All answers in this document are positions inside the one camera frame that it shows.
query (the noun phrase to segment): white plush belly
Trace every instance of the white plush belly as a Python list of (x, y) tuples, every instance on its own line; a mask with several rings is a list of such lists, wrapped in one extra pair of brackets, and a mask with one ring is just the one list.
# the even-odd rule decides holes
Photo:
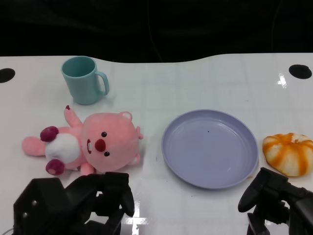
[(55, 140), (47, 143), (45, 147), (48, 161), (59, 159), (64, 164), (68, 164), (78, 159), (79, 155), (79, 143), (71, 134), (57, 134)]

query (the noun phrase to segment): dark pink paw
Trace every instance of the dark pink paw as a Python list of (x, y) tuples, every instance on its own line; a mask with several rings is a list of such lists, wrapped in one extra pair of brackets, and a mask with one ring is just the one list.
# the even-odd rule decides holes
[(45, 166), (45, 170), (50, 175), (61, 175), (64, 172), (65, 165), (58, 159), (53, 159)]
[(58, 133), (58, 128), (56, 128), (55, 126), (50, 126), (40, 133), (40, 139), (43, 142), (51, 142), (55, 139)]

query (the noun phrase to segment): mug handle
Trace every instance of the mug handle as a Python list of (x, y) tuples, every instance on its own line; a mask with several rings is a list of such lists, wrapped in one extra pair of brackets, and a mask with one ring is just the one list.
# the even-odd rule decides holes
[(100, 77), (102, 77), (102, 80), (104, 82), (104, 87), (106, 88), (106, 90), (104, 92), (100, 91), (100, 94), (101, 95), (107, 95), (109, 93), (109, 91), (110, 91), (110, 86), (109, 86), (109, 81), (108, 81), (107, 76), (104, 73), (99, 72), (99, 71), (96, 71), (95, 74), (97, 74)]

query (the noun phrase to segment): black circle mark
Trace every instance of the black circle mark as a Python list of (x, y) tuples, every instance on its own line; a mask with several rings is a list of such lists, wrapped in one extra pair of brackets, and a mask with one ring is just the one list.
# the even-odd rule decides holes
[(312, 76), (312, 71), (305, 65), (291, 65), (289, 72), (292, 76), (299, 79), (308, 79)]
[(15, 76), (15, 71), (13, 69), (1, 69), (0, 70), (0, 83), (8, 82)]

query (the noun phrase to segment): plate rim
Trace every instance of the plate rim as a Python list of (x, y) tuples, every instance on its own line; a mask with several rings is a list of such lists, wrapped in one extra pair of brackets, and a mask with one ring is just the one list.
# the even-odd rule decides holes
[[(168, 162), (168, 159), (165, 157), (165, 154), (164, 154), (164, 137), (165, 137), (165, 134), (167, 132), (167, 130), (169, 129), (169, 127), (172, 125), (172, 123), (174, 121), (176, 121), (178, 118), (180, 118), (181, 116), (183, 115), (186, 115), (186, 114), (189, 114), (189, 113), (194, 113), (194, 112), (198, 112), (198, 111), (209, 111), (209, 112), (217, 112), (217, 113), (221, 113), (221, 114), (224, 114), (224, 115), (228, 115), (234, 119), (236, 119), (237, 121), (239, 121), (241, 124), (244, 125), (244, 127), (252, 134), (252, 137), (253, 137), (253, 140), (255, 142), (255, 145), (256, 145), (256, 162), (253, 166), (253, 168), (251, 169), (251, 171), (249, 172), (249, 174), (247, 174), (247, 176), (243, 177), (243, 179), (239, 180), (238, 182), (235, 182), (235, 183), (232, 183), (228, 186), (220, 186), (220, 187), (206, 187), (206, 186), (202, 186), (202, 185), (198, 185), (198, 184), (195, 184), (193, 182), (190, 182), (189, 180), (185, 179), (184, 177), (182, 177), (181, 175), (179, 175), (172, 167), (171, 167), (171, 164), (169, 164)], [(254, 171), (255, 169), (257, 168), (258, 166), (258, 163), (259, 163), (259, 146), (258, 146), (258, 142), (253, 134), (253, 132), (250, 130), (249, 127), (247, 127), (247, 125), (245, 125), (242, 121), (240, 121), (238, 118), (234, 117), (233, 115), (231, 114), (228, 114), (228, 113), (225, 113), (225, 112), (222, 112), (222, 111), (218, 111), (218, 110), (214, 110), (214, 109), (197, 109), (197, 110), (192, 110), (192, 111), (189, 111), (189, 112), (186, 112), (184, 114), (181, 114), (179, 115), (178, 117), (176, 117), (174, 120), (172, 120), (168, 126), (166, 127), (164, 133), (163, 133), (163, 136), (162, 136), (162, 144), (161, 144), (161, 148), (162, 148), (162, 154), (163, 154), (163, 159), (165, 160), (167, 166), (170, 168), (170, 170), (176, 175), (178, 176), (179, 178), (181, 178), (182, 180), (186, 181), (187, 183), (191, 184), (191, 185), (194, 185), (194, 186), (197, 186), (197, 187), (200, 187), (200, 188), (205, 188), (205, 189), (223, 189), (223, 188), (230, 188), (230, 187), (233, 187), (235, 185), (238, 185), (240, 183), (242, 183), (244, 180), (246, 180)]]

